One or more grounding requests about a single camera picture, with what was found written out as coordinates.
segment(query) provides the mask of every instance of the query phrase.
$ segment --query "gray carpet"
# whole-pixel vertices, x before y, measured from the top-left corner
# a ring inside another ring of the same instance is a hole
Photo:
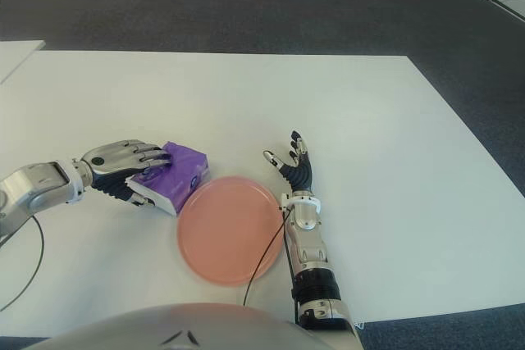
[[[0,4],[0,39],[47,49],[408,55],[525,193],[525,23],[486,0]],[[524,317],[525,306],[498,308],[370,324],[362,336],[367,349],[517,349]]]

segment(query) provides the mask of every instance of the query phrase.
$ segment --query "robot finger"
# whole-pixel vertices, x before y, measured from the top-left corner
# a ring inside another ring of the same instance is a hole
[[[128,147],[130,145],[138,145],[140,143],[143,143],[143,142],[138,139],[125,139],[117,143],[111,143],[110,145],[121,145],[122,147]]]
[[[262,154],[266,160],[268,160],[278,170],[280,170],[285,165],[285,163],[271,151],[264,151]]]
[[[140,162],[139,168],[141,168],[142,170],[146,170],[148,168],[167,166],[170,164],[171,164],[171,160],[169,159],[145,160],[145,161]]]
[[[152,151],[154,149],[160,149],[154,143],[139,143],[135,145],[133,148],[134,148],[133,153],[146,152],[146,151]]]
[[[141,152],[137,156],[140,157],[140,161],[146,161],[149,159],[161,159],[161,158],[169,160],[170,154],[164,151],[163,149],[157,148],[152,151]]]
[[[290,154],[290,157],[295,161],[295,164],[299,164],[297,153],[295,153],[294,151],[290,151],[289,154]]]

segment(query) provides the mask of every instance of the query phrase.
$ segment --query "pink plate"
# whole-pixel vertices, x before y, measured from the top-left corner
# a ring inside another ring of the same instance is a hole
[[[266,188],[239,176],[213,180],[188,199],[179,217],[177,238],[182,256],[197,274],[213,283],[247,283],[282,224],[279,205]],[[276,260],[277,236],[256,277]]]

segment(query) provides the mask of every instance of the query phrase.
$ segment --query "robot forearm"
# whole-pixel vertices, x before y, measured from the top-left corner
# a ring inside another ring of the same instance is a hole
[[[351,330],[348,307],[341,301],[339,286],[321,236],[321,208],[311,192],[283,196],[291,209],[286,223],[294,272],[293,297],[299,303],[299,324],[307,330]]]
[[[79,201],[91,179],[82,161],[31,164],[15,171],[0,181],[0,237],[17,231],[38,212]]]

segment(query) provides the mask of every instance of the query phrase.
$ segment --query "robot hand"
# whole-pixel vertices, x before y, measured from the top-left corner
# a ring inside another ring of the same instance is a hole
[[[290,183],[292,192],[312,191],[312,166],[308,158],[308,149],[303,138],[296,131],[292,133],[290,145],[294,151],[290,156],[295,161],[295,166],[285,164],[271,151],[264,151],[264,157],[279,170],[282,176]]]
[[[94,189],[135,205],[143,205],[148,203],[147,199],[130,189],[126,178],[169,165],[171,158],[157,145],[131,139],[92,149],[82,157],[82,161],[91,170],[91,186]]]
[[[132,139],[95,148],[80,161],[22,167],[0,180],[0,239],[35,213],[81,200],[87,186],[135,205],[151,203],[131,190],[126,178],[170,162],[170,155],[157,145]]]

